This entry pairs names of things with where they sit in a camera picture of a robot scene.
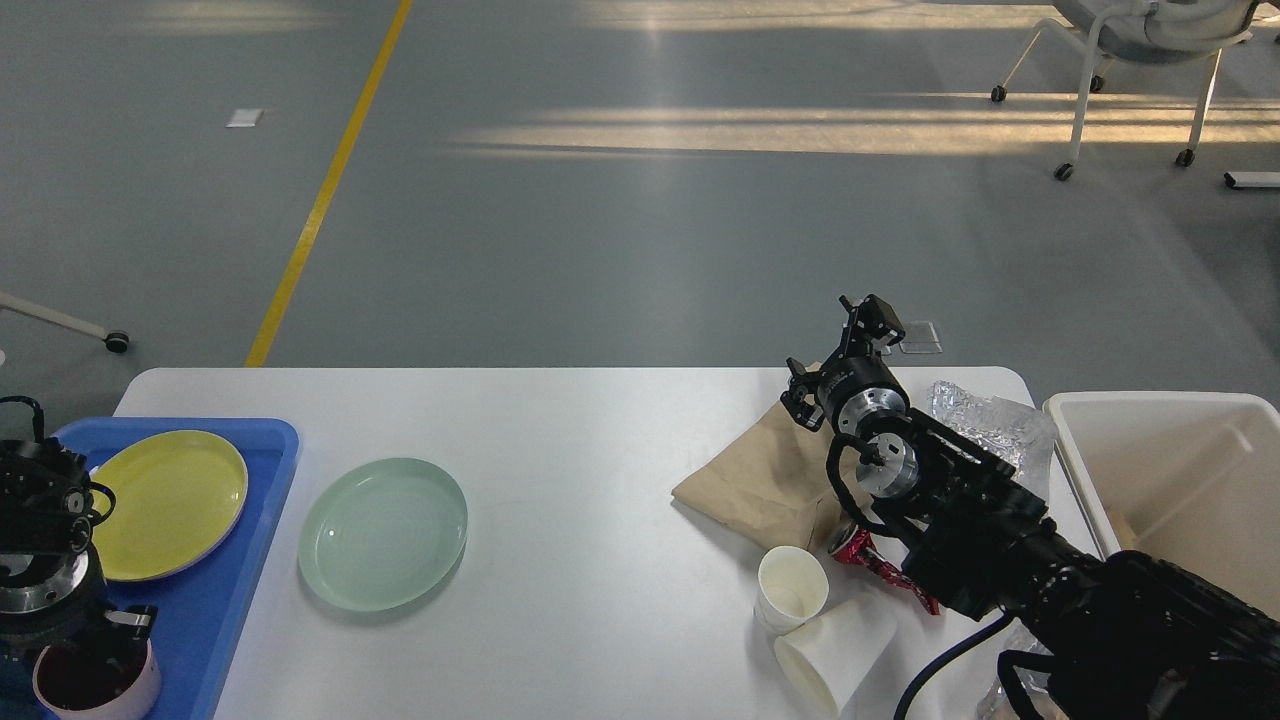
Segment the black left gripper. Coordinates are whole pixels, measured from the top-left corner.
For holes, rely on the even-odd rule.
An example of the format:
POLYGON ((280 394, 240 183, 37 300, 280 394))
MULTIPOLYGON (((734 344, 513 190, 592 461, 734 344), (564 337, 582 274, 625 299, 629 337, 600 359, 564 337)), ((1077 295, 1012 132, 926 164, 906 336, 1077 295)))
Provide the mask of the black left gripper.
POLYGON ((118 671, 145 665, 159 607, 109 605, 97 550, 4 553, 1 564, 4 651, 41 650, 84 633, 84 652, 93 661, 118 671))

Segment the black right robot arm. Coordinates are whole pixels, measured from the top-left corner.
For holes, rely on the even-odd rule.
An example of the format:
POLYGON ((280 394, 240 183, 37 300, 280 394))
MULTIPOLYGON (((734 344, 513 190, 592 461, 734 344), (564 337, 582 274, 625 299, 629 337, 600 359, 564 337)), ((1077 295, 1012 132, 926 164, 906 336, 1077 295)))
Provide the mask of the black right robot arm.
POLYGON ((1070 719, 1275 719, 1277 624, 1234 594, 1139 551, 1097 559, 1059 534, 1015 469, 914 407, 883 361, 904 340, 870 293, 841 297, 840 342, 815 369, 787 361, 780 400, 801 428, 829 427, 826 477, 859 530, 899 541, 902 573, 946 609, 1001 616, 923 667, 904 719, 952 660, 1019 621, 1043 653, 1006 650, 997 678, 1012 711, 1038 711, 1019 678, 1042 673, 1070 719))

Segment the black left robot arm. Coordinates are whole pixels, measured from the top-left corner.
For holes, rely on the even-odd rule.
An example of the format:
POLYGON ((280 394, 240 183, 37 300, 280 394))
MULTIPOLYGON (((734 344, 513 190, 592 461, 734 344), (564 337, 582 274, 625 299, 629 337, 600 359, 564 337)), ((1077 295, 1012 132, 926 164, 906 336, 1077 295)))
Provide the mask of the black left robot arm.
POLYGON ((111 603, 93 546, 115 495, 91 478, 84 456, 47 434, 35 398, 3 402, 32 413, 31 439, 1 447, 3 652, 61 646, 119 670, 142 662, 157 610, 111 603))

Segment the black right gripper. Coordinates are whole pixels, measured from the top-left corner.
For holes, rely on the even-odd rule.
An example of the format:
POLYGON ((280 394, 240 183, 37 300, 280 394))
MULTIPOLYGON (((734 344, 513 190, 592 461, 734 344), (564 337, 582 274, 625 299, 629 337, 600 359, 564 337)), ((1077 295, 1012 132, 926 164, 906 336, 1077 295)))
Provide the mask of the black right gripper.
POLYGON ((786 359, 788 383, 780 402, 791 420, 817 433, 826 421, 837 433, 855 433, 869 416, 905 414, 908 393, 881 359, 906 338, 905 325, 893 307, 874 293, 854 302, 841 295, 846 311, 838 357, 831 366, 786 359))

